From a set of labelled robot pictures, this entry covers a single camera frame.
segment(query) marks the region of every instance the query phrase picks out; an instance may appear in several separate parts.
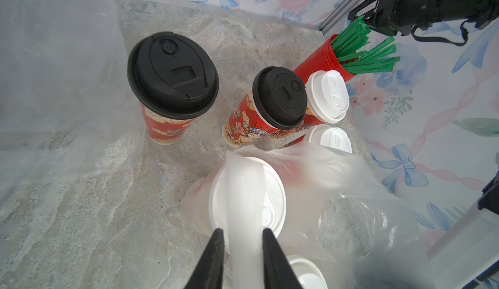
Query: metal bar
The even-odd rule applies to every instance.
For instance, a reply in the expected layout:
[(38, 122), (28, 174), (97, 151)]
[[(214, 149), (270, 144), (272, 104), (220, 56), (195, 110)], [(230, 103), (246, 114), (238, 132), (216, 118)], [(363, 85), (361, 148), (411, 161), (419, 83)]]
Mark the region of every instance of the metal bar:
[(343, 3), (334, 10), (331, 15), (319, 26), (319, 30), (322, 31), (325, 38), (329, 38), (333, 35), (333, 26), (341, 20), (344, 16), (348, 15), (348, 12), (352, 10), (361, 0), (345, 0)]

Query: blue ribbon bow print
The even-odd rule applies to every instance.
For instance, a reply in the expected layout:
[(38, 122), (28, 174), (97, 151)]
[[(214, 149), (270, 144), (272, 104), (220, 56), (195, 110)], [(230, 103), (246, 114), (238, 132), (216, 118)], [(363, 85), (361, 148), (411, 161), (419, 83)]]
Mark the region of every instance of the blue ribbon bow print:
[(398, 160), (377, 160), (373, 154), (371, 157), (376, 161), (380, 167), (384, 169), (395, 169), (402, 165), (403, 169), (393, 171), (389, 176), (383, 180), (383, 185), (388, 187), (392, 193), (395, 193), (395, 185), (397, 179), (404, 172), (405, 183), (407, 186), (412, 187), (425, 187), (428, 185), (428, 179), (423, 173), (416, 170), (416, 165), (412, 162), (412, 152), (406, 144), (398, 144), (392, 147), (392, 153)]

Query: white plastic lid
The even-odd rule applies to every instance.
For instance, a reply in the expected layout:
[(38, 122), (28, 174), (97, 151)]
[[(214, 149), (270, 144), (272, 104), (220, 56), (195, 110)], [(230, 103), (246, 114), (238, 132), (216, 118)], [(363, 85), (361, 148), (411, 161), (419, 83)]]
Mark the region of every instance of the white plastic lid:
[[(260, 162), (264, 167), (265, 173), (265, 197), (262, 210), (261, 224), (264, 228), (270, 228), (275, 237), (279, 236), (283, 229), (284, 218), (286, 216), (286, 194), (284, 193), (283, 182), (279, 175), (265, 161), (246, 157), (247, 159)], [(209, 219), (212, 227), (222, 228), (224, 230), (224, 239), (228, 249), (228, 231), (227, 231), (227, 202), (225, 191), (225, 166), (223, 166), (213, 181), (209, 193)]]
[(327, 289), (324, 276), (312, 261), (301, 255), (288, 255), (286, 259), (303, 289)]
[(303, 140), (311, 144), (352, 153), (352, 143), (346, 132), (340, 128), (332, 128), (327, 124), (319, 124), (311, 127)]
[(309, 108), (317, 118), (327, 123), (337, 123), (345, 118), (350, 98), (339, 72), (316, 71), (308, 78), (305, 90)]

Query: cup lid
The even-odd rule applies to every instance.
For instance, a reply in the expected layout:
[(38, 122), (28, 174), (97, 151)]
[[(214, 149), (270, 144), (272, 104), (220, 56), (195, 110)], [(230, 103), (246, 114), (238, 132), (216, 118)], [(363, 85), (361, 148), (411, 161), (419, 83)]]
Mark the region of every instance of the cup lid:
[(128, 58), (128, 82), (155, 113), (192, 119), (215, 102), (219, 78), (206, 52), (191, 39), (158, 32), (135, 45)]
[[(255, 157), (246, 158), (259, 162), (264, 167), (266, 189), (261, 224), (264, 228), (270, 228), (277, 238), (283, 229), (284, 218), (286, 216), (286, 194), (284, 193), (283, 182), (274, 168), (265, 161)], [(220, 227), (224, 230), (225, 243), (228, 245), (227, 198), (225, 188), (225, 166), (223, 166), (213, 181), (208, 204), (209, 219), (212, 226), (214, 229)]]
[(307, 85), (307, 97), (316, 116), (327, 123), (343, 119), (350, 106), (345, 80), (336, 70), (319, 70), (311, 74)]
[(303, 81), (283, 67), (267, 67), (257, 74), (253, 101), (265, 121), (280, 130), (290, 130), (300, 124), (307, 109)]
[(312, 261), (301, 255), (288, 255), (286, 259), (303, 289), (327, 289), (324, 276)]
[(346, 132), (340, 128), (332, 128), (327, 124), (311, 127), (305, 135), (304, 141), (352, 153), (352, 143)]

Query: black plastic lid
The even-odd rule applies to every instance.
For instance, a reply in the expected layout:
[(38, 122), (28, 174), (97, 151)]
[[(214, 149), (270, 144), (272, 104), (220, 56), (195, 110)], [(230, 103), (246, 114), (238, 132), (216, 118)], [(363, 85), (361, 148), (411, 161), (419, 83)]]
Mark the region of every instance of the black plastic lid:
[(267, 67), (260, 71), (253, 82), (253, 100), (265, 121), (281, 130), (290, 130), (300, 124), (307, 109), (303, 81), (282, 67)]
[(128, 81), (147, 108), (178, 120), (208, 111), (219, 89), (215, 65), (206, 52), (173, 32), (158, 32), (137, 43), (128, 58)]

